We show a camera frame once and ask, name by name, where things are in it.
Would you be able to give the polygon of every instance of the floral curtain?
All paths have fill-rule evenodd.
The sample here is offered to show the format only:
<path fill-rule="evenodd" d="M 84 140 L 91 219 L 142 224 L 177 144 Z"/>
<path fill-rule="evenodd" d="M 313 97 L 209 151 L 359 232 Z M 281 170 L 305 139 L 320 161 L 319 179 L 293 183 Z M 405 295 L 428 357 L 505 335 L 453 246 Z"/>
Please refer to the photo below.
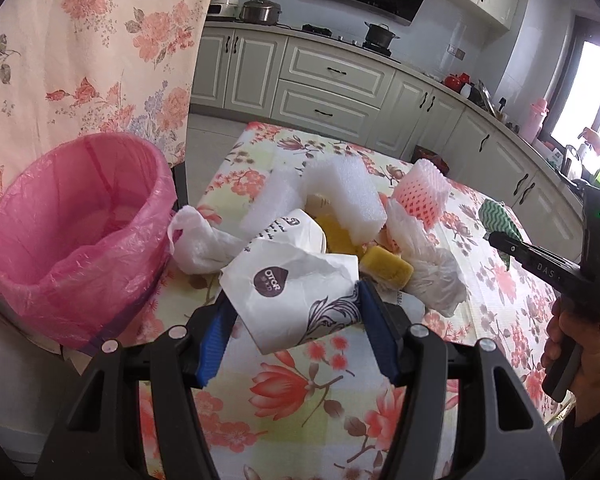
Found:
<path fill-rule="evenodd" d="M 0 196 L 43 153 L 128 131 L 184 160 L 209 0 L 5 0 L 0 7 Z"/>

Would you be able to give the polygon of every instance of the table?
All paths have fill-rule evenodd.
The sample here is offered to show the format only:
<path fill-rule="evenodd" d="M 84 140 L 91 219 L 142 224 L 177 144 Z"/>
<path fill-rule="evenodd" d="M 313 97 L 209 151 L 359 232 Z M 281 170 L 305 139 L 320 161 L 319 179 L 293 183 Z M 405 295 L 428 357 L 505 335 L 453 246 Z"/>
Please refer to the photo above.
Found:
<path fill-rule="evenodd" d="M 361 157 L 378 191 L 388 195 L 411 167 L 340 140 L 251 123 L 226 156 L 198 209 L 214 225 L 238 234 L 240 219 L 272 168 L 284 164 L 302 171 L 309 160 L 327 156 Z M 430 311 L 424 323 L 444 339 L 464 344 L 493 338 L 546 422 L 560 410 L 541 389 L 540 356 L 554 292 L 517 262 L 506 271 L 483 239 L 478 209 L 486 197 L 451 184 L 446 211 L 429 238 L 452 251 L 469 298 L 450 319 Z M 217 291 L 217 276 L 186 276 L 170 264 L 120 341 L 131 345 L 154 340 L 170 326 L 186 323 L 195 308 L 214 300 Z M 195 392 L 194 399 L 222 479 L 372 480 L 390 446 L 404 391 L 382 377 L 359 326 L 263 356 L 238 320 L 218 376 L 205 390 Z M 448 382 L 446 399 L 438 476 L 449 466 L 454 445 L 455 381 Z M 147 384 L 141 385 L 141 423 L 149 472 L 161 478 Z"/>

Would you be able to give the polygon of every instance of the black pot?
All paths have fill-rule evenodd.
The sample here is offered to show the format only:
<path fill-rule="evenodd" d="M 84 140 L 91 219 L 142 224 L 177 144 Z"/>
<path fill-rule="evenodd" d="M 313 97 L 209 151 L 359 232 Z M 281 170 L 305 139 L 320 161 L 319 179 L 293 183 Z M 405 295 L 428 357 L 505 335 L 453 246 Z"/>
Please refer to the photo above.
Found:
<path fill-rule="evenodd" d="M 381 25 L 374 25 L 373 23 L 365 22 L 365 25 L 369 28 L 369 32 L 366 34 L 366 40 L 369 43 L 373 43 L 375 46 L 380 48 L 389 48 L 389 44 L 394 38 L 400 39 L 400 36 L 396 36 L 389 30 L 384 23 Z"/>

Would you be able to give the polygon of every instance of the silver screw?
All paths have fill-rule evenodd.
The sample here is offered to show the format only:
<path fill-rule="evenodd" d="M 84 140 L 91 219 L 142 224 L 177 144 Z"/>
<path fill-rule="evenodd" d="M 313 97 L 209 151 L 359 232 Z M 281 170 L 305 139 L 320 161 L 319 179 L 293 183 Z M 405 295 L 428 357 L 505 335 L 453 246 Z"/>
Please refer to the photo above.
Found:
<path fill-rule="evenodd" d="M 172 326 L 169 329 L 169 337 L 171 339 L 182 339 L 186 335 L 187 335 L 187 329 L 186 329 L 186 327 L 184 327 L 182 325 Z"/>
<path fill-rule="evenodd" d="M 118 349 L 118 342 L 115 339 L 109 339 L 102 343 L 102 351 L 105 354 L 113 354 Z"/>
<path fill-rule="evenodd" d="M 429 335 L 429 329 L 424 325 L 411 325 L 409 329 L 414 337 L 424 338 Z"/>
<path fill-rule="evenodd" d="M 493 352 L 497 348 L 497 346 L 492 339 L 485 338 L 480 339 L 480 348 L 482 348 L 485 352 Z"/>

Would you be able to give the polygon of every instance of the green striped cloth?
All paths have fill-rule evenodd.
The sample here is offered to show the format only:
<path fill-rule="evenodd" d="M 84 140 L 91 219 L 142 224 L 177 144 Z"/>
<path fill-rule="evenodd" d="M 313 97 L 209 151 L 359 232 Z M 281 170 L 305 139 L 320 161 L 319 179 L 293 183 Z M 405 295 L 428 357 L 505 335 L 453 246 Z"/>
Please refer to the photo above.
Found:
<path fill-rule="evenodd" d="M 485 240 L 489 240 L 489 235 L 494 231 L 500 231 L 509 235 L 511 238 L 523 241 L 520 231 L 518 231 L 513 220 L 509 217 L 503 204 L 494 202 L 490 199 L 485 200 L 480 211 L 478 211 L 478 217 L 480 218 L 480 222 L 482 222 L 485 231 L 487 231 L 484 235 Z M 498 254 L 507 266 L 507 270 L 509 270 L 510 256 L 501 251 L 498 251 Z"/>

